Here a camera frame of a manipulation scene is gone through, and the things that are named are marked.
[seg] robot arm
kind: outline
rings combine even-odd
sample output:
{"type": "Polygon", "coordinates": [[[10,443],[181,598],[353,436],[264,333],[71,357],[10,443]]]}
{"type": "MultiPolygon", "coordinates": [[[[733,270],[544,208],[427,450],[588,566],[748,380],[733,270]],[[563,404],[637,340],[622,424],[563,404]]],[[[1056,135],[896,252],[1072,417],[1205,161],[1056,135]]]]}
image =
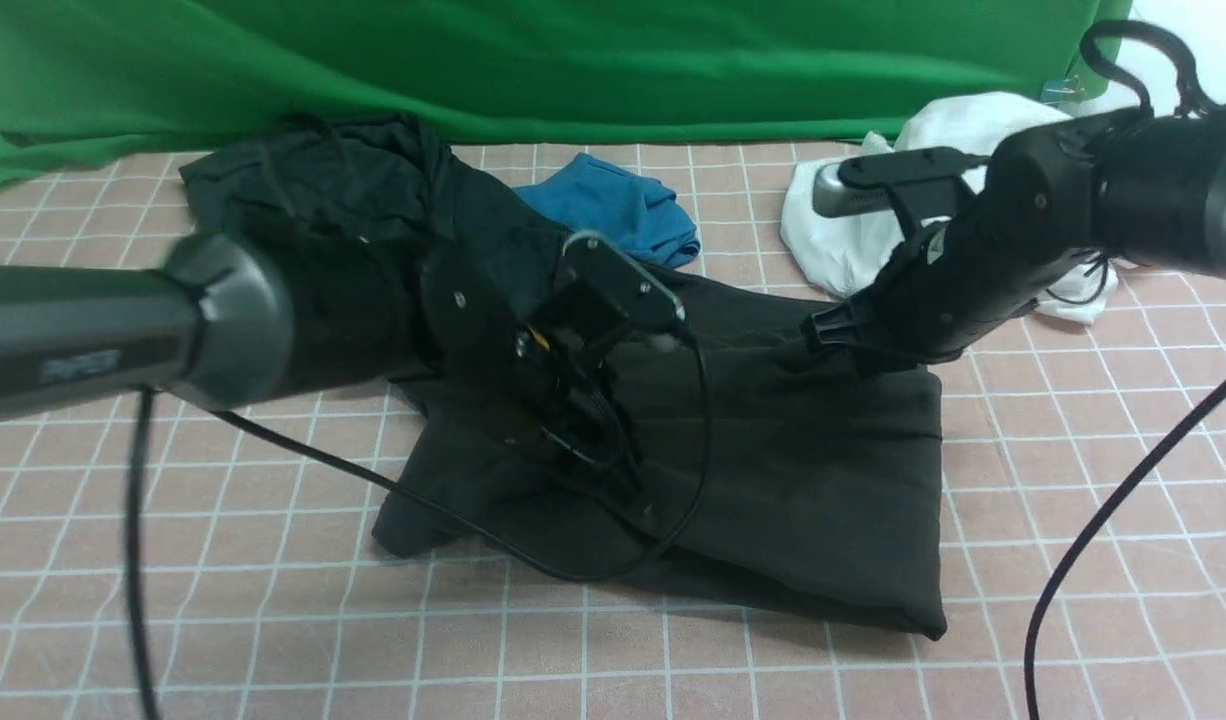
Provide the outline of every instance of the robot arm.
{"type": "Polygon", "coordinates": [[[823,168],[819,213],[891,209],[905,242],[872,286],[805,320],[810,348],[847,348],[863,373],[946,363],[1097,255],[1226,278],[1226,105],[1015,132],[973,196],[960,175],[980,163],[942,147],[823,168]]]}

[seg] wire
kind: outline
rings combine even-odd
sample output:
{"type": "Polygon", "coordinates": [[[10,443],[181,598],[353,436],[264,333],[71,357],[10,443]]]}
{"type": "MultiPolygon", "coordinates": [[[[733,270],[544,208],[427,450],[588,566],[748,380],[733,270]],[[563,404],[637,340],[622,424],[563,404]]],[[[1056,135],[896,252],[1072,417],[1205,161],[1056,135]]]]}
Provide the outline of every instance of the wire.
{"type": "Polygon", "coordinates": [[[316,460],[319,462],[329,465],[331,469],[343,471],[343,473],[354,475],[354,477],[357,478],[367,480],[367,482],[370,482],[376,487],[384,488],[387,492],[398,493],[398,496],[407,498],[407,500],[412,500],[417,503],[417,505],[424,507],[427,510],[434,511],[435,514],[441,515],[447,520],[452,520],[454,523],[462,525],[462,527],[471,530],[472,534],[477,534],[477,536],[484,537],[485,541],[489,541],[490,543],[501,547],[501,550],[508,552],[508,554],[514,557],[514,559],[521,561],[524,564],[530,565],[530,568],[536,569],[539,573],[550,575],[559,580],[566,580],[571,583],[606,583],[609,580],[615,580],[618,578],[624,578],[626,575],[630,575],[631,573],[635,573],[635,570],[640,570],[641,568],[647,565],[649,562],[658,559],[658,557],[661,557],[663,552],[669,550],[673,546],[673,543],[676,543],[676,541],[680,538],[680,535],[685,532],[685,530],[691,524],[691,520],[694,520],[695,515],[701,509],[702,500],[706,494],[706,488],[709,487],[710,482],[710,471],[712,471],[714,410],[712,410],[712,397],[710,397],[710,395],[712,394],[710,393],[710,377],[709,377],[709,369],[706,369],[705,353],[699,347],[696,339],[693,337],[690,334],[687,334],[685,346],[689,346],[691,353],[694,354],[694,359],[698,367],[698,386],[701,394],[702,451],[700,459],[700,470],[698,473],[698,487],[695,488],[694,496],[689,502],[689,507],[687,507],[685,511],[683,511],[683,514],[680,515],[680,519],[676,521],[673,527],[667,534],[664,534],[662,538],[658,538],[657,542],[653,542],[644,552],[641,552],[636,557],[633,557],[631,561],[623,562],[622,565],[614,565],[614,568],[600,573],[582,574],[582,573],[573,573],[569,570],[554,568],[553,565],[548,564],[548,562],[537,559],[537,557],[525,551],[512,541],[509,541],[509,538],[499,536],[499,534],[494,534],[493,530],[489,530],[488,527],[482,527],[482,525],[479,525],[478,523],[459,514],[457,511],[449,510],[447,507],[440,505],[440,503],[430,500],[430,498],[418,496],[413,491],[403,487],[397,482],[394,482],[394,480],[384,477],[384,475],[375,473],[375,471],[371,471],[370,469],[363,469],[363,466],[357,465],[349,460],[343,460],[342,458],[330,455],[329,453],[305,445],[305,443],[297,442],[293,438],[281,435],[280,433],[264,428],[261,424],[253,423],[251,419],[242,418],[239,415],[213,413],[213,416],[217,419],[224,421],[224,423],[227,424],[232,424],[233,428],[246,432],[249,434],[255,435],[257,439],[264,439],[265,442],[271,443],[271,445],[281,446],[291,453],[305,455],[311,460],[316,460]]]}
{"type": "MultiPolygon", "coordinates": [[[[394,482],[394,480],[386,478],[384,475],[375,473],[375,471],[371,471],[370,469],[363,469],[363,466],[352,461],[330,455],[322,450],[316,450],[316,448],[305,445],[305,443],[297,442],[295,439],[276,433],[270,428],[264,428],[261,424],[253,423],[251,419],[242,418],[239,415],[212,415],[217,419],[224,421],[227,424],[232,424],[233,428],[253,434],[253,437],[256,437],[257,439],[264,439],[265,442],[271,443],[271,445],[281,446],[284,450],[305,455],[311,460],[329,465],[331,469],[342,470],[343,473],[354,475],[357,478],[367,480],[367,482],[384,488],[385,491],[398,493],[400,496],[408,498],[408,500],[416,502],[417,505],[425,507],[427,510],[444,515],[445,518],[463,525],[463,527],[471,530],[471,532],[488,538],[490,543],[503,547],[503,550],[505,550],[509,554],[516,557],[517,561],[521,561],[526,565],[531,565],[531,568],[535,568],[539,573],[566,581],[602,583],[635,573],[635,570],[647,565],[649,562],[658,559],[658,557],[669,550],[680,535],[685,532],[685,529],[689,527],[691,520],[694,520],[695,515],[701,509],[701,503],[706,494],[706,487],[710,480],[710,469],[712,467],[714,460],[715,429],[712,397],[710,397],[710,375],[706,369],[706,356],[701,351],[698,339],[691,336],[687,329],[682,334],[683,342],[685,342],[685,346],[691,350],[696,362],[698,388],[701,394],[702,451],[701,466],[698,473],[698,487],[694,491],[689,507],[685,511],[683,511],[683,515],[680,515],[680,520],[676,521],[671,532],[667,532],[662,538],[660,538],[660,541],[651,545],[649,550],[645,550],[640,553],[640,556],[636,556],[635,559],[625,562],[625,564],[617,565],[615,568],[603,573],[577,574],[552,568],[552,565],[546,564],[546,562],[536,559],[536,557],[522,551],[517,547],[517,545],[509,541],[509,538],[498,536],[498,534],[482,527],[473,520],[459,515],[456,511],[449,510],[444,505],[439,505],[439,503],[428,500],[425,497],[418,496],[400,483],[394,482]]],[[[141,702],[142,715],[146,716],[146,720],[161,720],[161,710],[157,707],[154,697],[154,678],[151,670],[151,650],[146,629],[141,543],[142,487],[145,484],[147,445],[150,445],[151,413],[153,405],[154,393],[151,391],[151,389],[143,389],[141,395],[139,395],[137,419],[132,428],[132,448],[130,448],[129,451],[128,496],[125,496],[124,514],[124,594],[125,600],[128,601],[129,644],[132,646],[132,670],[134,675],[136,675],[139,700],[141,702]]]]}
{"type": "Polygon", "coordinates": [[[1193,429],[1195,424],[1200,424],[1204,418],[1208,417],[1222,401],[1226,400],[1226,379],[1211,393],[1208,394],[1204,400],[1201,400],[1193,410],[1186,415],[1179,423],[1170,431],[1161,442],[1152,448],[1141,462],[1138,462],[1137,469],[1129,473],[1129,477],[1124,478],[1124,482],[1119,487],[1114,488],[1111,497],[1107,498],[1102,507],[1098,507],[1097,511],[1094,513],[1094,518],[1084,525],[1084,530],[1080,530],[1079,537],[1075,537],[1075,542],[1072,547],[1062,556],[1062,559],[1057,562],[1057,568],[1053,569],[1053,574],[1048,578],[1045,584],[1045,589],[1038,594],[1038,601],[1035,602],[1035,611],[1030,615],[1030,626],[1026,628],[1026,644],[1022,650],[1022,678],[1026,684],[1026,715],[1030,720],[1038,720],[1038,700],[1035,695],[1035,644],[1038,643],[1038,627],[1045,621],[1045,615],[1048,612],[1048,606],[1053,602],[1053,596],[1057,595],[1058,588],[1060,588],[1062,580],[1065,580],[1067,573],[1070,573],[1072,568],[1075,565],[1075,561],[1079,561],[1080,553],[1084,548],[1094,541],[1094,536],[1101,532],[1105,527],[1107,520],[1111,519],[1113,511],[1119,510],[1122,503],[1128,500],[1129,493],[1132,493],[1141,481],[1156,469],[1156,465],[1170,455],[1172,448],[1177,446],[1177,443],[1182,442],[1193,429]]]}
{"type": "Polygon", "coordinates": [[[132,672],[137,681],[142,715],[147,720],[161,720],[161,709],[154,699],[151,643],[147,641],[146,607],[142,596],[142,486],[153,407],[154,391],[143,389],[139,394],[137,418],[132,424],[132,448],[129,450],[128,488],[124,498],[124,601],[128,606],[132,672]]]}
{"type": "Polygon", "coordinates": [[[1106,292],[1107,283],[1111,282],[1111,255],[1098,255],[1098,259],[1094,260],[1094,265],[1089,266],[1089,270],[1084,270],[1084,277],[1086,278],[1089,275],[1096,274],[1098,270],[1102,270],[1102,278],[1098,278],[1097,289],[1083,301],[1067,299],[1067,297],[1058,296],[1052,289],[1047,289],[1045,292],[1048,293],[1048,297],[1052,297],[1053,301],[1065,302],[1068,305],[1091,305],[1094,302],[1097,302],[1098,297],[1102,297],[1102,293],[1106,292]]]}

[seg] green backdrop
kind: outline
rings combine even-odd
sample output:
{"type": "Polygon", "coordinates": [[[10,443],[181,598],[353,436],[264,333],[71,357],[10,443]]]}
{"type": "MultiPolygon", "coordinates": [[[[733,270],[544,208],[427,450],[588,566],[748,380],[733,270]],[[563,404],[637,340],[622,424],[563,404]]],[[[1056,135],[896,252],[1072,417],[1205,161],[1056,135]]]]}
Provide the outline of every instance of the green backdrop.
{"type": "MultiPolygon", "coordinates": [[[[0,0],[0,186],[288,110],[463,142],[856,139],[1073,72],[1130,0],[0,0]]],[[[1092,90],[1094,83],[1085,82],[1092,90]]]]}

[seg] white wall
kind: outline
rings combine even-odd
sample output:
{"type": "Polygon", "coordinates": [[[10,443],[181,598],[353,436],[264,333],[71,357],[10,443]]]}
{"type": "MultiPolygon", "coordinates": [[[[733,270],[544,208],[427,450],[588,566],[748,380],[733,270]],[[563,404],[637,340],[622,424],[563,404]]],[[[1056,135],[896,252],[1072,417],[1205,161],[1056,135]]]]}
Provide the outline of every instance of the white wall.
{"type": "MultiPolygon", "coordinates": [[[[1137,0],[1130,17],[1146,20],[1183,38],[1195,54],[1204,90],[1214,101],[1226,102],[1226,0],[1137,0]]],[[[1172,113],[1177,105],[1177,90],[1170,60],[1151,47],[1125,40],[1117,64],[1148,83],[1157,114],[1172,113]]],[[[1133,92],[1111,83],[1106,94],[1084,102],[1079,114],[1134,104],[1133,92]]]]}

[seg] folded black fabric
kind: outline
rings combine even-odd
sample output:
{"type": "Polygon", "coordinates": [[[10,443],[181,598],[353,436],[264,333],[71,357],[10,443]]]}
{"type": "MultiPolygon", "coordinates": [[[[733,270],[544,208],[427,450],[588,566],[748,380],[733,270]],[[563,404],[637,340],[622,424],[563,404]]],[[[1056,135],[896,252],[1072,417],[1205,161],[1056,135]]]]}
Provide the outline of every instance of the folded black fabric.
{"type": "MultiPolygon", "coordinates": [[[[457,238],[484,258],[521,316],[549,289],[562,224],[459,161],[412,117],[291,129],[183,168],[201,227],[293,211],[378,240],[457,238]],[[273,190],[271,177],[278,177],[273,190]]],[[[715,456],[705,505],[677,547],[626,583],[726,603],[942,637],[938,379],[859,379],[805,351],[797,325],[824,304],[657,270],[685,302],[712,375],[715,456]]],[[[645,456],[653,511],[611,514],[459,423],[438,402],[401,482],[573,572],[620,565],[674,524],[698,482],[702,418],[690,352],[628,342],[614,396],[645,456]]],[[[440,388],[411,383],[417,397],[440,388]]],[[[402,496],[374,538],[416,556],[465,534],[402,496]]]]}

